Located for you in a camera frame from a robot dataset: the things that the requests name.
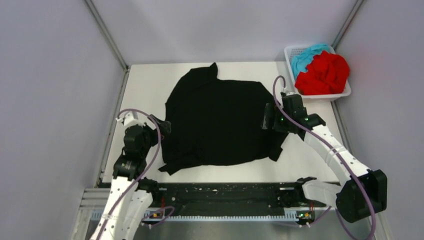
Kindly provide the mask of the black t shirt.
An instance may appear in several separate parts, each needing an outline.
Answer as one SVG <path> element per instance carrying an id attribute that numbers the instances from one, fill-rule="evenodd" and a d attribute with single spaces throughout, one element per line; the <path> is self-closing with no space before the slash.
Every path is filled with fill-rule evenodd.
<path id="1" fill-rule="evenodd" d="M 216 63 L 192 68 L 170 93 L 165 120 L 171 131 L 161 142 L 161 172 L 279 159 L 287 134 L 262 128 L 273 95 L 260 82 L 221 80 L 218 73 Z"/>

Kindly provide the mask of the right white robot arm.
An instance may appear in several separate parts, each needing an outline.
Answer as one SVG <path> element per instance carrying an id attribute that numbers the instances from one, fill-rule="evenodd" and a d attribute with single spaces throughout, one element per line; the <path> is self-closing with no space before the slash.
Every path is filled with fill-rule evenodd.
<path id="1" fill-rule="evenodd" d="M 311 201 L 338 210 L 341 217 L 355 223 L 387 209 L 388 178 L 378 169 L 371 170 L 357 160 L 331 133 L 326 122 L 316 113 L 308 114 L 302 97 L 281 93 L 282 104 L 265 106 L 262 128 L 292 133 L 308 144 L 322 158 L 338 179 L 326 183 L 315 177 L 297 180 L 293 200 L 299 206 Z"/>

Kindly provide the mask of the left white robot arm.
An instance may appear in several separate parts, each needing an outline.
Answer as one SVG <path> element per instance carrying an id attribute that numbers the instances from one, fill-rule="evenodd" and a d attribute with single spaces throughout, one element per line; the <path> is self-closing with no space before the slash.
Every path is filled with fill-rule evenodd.
<path id="1" fill-rule="evenodd" d="M 170 122 L 134 108 L 121 110 L 116 121 L 125 128 L 124 146 L 92 240 L 132 240 L 146 210 L 161 198 L 157 182 L 145 175 L 160 152 L 163 134 L 171 131 Z"/>

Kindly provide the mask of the blue t shirt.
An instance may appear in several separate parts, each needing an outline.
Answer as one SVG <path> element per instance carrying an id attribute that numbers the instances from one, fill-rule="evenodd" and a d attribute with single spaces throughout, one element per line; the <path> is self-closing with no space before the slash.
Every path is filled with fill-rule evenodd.
<path id="1" fill-rule="evenodd" d="M 320 55 L 322 52 L 333 53 L 333 48 L 325 43 L 314 44 L 309 47 L 292 47 L 290 68 L 293 73 L 294 80 L 300 73 L 306 73 L 306 67 L 314 60 L 314 56 Z"/>

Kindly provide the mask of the white plastic basket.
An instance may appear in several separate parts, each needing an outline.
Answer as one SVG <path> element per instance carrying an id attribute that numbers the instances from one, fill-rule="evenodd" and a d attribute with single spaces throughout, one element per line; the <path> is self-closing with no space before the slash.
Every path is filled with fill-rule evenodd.
<path id="1" fill-rule="evenodd" d="M 286 59 L 286 65 L 288 67 L 288 72 L 289 72 L 289 80 L 287 80 L 287 85 L 289 85 L 292 90 L 296 93 L 296 94 L 300 94 L 304 99 L 307 99 L 308 101 L 334 101 L 338 98 L 341 97 L 347 97 L 351 94 L 352 90 L 351 90 L 351 86 L 349 84 L 349 82 L 347 81 L 344 88 L 343 88 L 343 92 L 342 93 L 337 93 L 337 94 L 314 94 L 314 95 L 303 95 L 299 92 L 299 90 L 295 87 L 295 75 L 294 75 L 294 71 L 292 69 L 292 66 L 294 65 L 293 63 L 293 58 L 300 55 L 301 53 L 303 53 L 306 49 L 313 47 L 313 44 L 303 44 L 303 45 L 291 45 L 291 46 L 287 46 L 284 48 L 284 56 Z"/>

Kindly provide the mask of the red t shirt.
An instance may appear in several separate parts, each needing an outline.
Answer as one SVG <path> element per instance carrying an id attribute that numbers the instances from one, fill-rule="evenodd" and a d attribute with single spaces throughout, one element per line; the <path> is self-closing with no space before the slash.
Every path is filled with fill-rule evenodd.
<path id="1" fill-rule="evenodd" d="M 341 94 L 350 75 L 347 61 L 338 54 L 323 51 L 314 55 L 294 87 L 304 96 Z"/>

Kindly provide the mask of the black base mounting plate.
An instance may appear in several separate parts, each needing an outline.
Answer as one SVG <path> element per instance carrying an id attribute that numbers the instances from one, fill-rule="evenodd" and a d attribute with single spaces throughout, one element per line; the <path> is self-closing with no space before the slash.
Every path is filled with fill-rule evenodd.
<path id="1" fill-rule="evenodd" d="M 266 183 L 159 183 L 149 208 L 187 216 L 254 216 L 284 214 L 284 209 L 319 210 L 326 205 L 306 199 L 295 182 Z"/>

